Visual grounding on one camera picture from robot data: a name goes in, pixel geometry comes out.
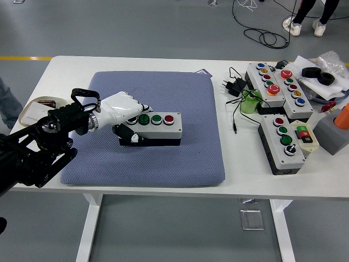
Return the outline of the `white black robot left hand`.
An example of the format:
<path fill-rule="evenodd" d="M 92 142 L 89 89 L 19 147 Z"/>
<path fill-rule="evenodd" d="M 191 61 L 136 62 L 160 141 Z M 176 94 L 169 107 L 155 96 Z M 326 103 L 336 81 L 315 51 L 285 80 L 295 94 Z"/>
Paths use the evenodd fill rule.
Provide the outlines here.
<path fill-rule="evenodd" d="M 121 91 L 103 99 L 98 108 L 90 113 L 89 130 L 93 132 L 111 125 L 114 134 L 126 142 L 144 142 L 143 137 L 136 134 L 124 123 L 146 111 L 151 112 L 153 109 Z"/>

